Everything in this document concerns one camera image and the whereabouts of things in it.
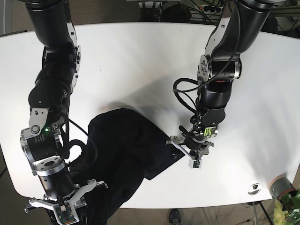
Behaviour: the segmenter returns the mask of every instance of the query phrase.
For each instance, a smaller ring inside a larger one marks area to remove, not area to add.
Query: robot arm
[[[189,165],[192,168],[201,168],[201,157],[208,154],[208,146],[213,146],[207,139],[217,135],[218,125],[225,119],[233,81],[239,79],[242,72],[240,54],[255,41],[273,7],[272,1],[276,0],[233,0],[235,7],[231,17],[225,17],[226,12],[223,12],[219,25],[208,40],[205,54],[200,58],[197,81],[181,78],[174,83],[176,98],[194,113],[190,120],[193,127],[187,131],[180,126],[182,135],[171,136],[167,143],[184,153],[186,150],[181,145],[191,149]],[[190,82],[198,87],[178,90],[180,82]],[[179,96],[179,93],[193,90],[198,91],[196,109]]]
[[[45,46],[42,70],[35,87],[29,94],[29,128],[21,131],[21,146],[45,190],[43,200],[30,199],[25,212],[43,207],[52,213],[60,225],[80,221],[76,209],[86,206],[83,195],[100,185],[94,179],[79,187],[71,178],[72,172],[89,168],[92,163],[65,163],[70,149],[78,145],[86,156],[86,145],[79,140],[69,140],[68,111],[70,95],[78,78],[81,50],[77,45],[74,26],[71,22],[68,0],[21,0],[35,28],[39,41]]]

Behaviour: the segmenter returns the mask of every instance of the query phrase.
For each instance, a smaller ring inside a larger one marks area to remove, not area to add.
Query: metal stand
[[[285,6],[273,8],[270,15],[275,17],[300,16],[300,6]]]

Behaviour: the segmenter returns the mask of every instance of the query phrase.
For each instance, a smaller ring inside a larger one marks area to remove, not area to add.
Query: black cloth
[[[74,177],[82,186],[92,178],[104,180],[108,189],[97,187],[85,195],[88,224],[106,224],[109,217],[135,193],[144,178],[151,180],[184,155],[171,158],[169,137],[136,111],[117,109],[95,117],[89,135],[98,157],[87,172]],[[93,145],[87,144],[89,157]]]

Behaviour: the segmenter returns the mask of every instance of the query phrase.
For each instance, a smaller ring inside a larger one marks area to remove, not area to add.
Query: screw
[[[31,127],[31,132],[33,134],[37,134],[39,132],[39,130],[40,130],[40,128],[39,128],[38,125],[34,125],[34,126]]]
[[[53,127],[53,129],[56,130],[56,129],[58,129],[58,124],[57,124],[57,123],[53,123],[53,124],[52,124],[52,127]]]
[[[81,59],[81,54],[80,54],[80,52],[77,54],[77,64],[79,64],[80,63],[80,59]]]

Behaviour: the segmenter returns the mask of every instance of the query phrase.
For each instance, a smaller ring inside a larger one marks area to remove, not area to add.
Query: white table
[[[191,126],[191,113],[172,92],[180,77],[196,79],[213,26],[115,23],[76,27],[82,62],[70,118],[87,130],[91,119],[122,105],[142,112],[167,135]],[[16,191],[42,198],[20,146],[28,127],[28,95],[41,69],[43,46],[34,32],[0,38],[0,143]],[[300,162],[300,41],[260,33],[242,55],[243,73],[234,81],[226,119],[203,157],[190,169],[184,157],[151,181],[144,180],[124,208],[187,208],[270,198],[267,183],[287,172],[293,181]],[[86,141],[74,126],[71,139]],[[71,158],[79,150],[71,150]],[[262,190],[250,196],[251,185]]]

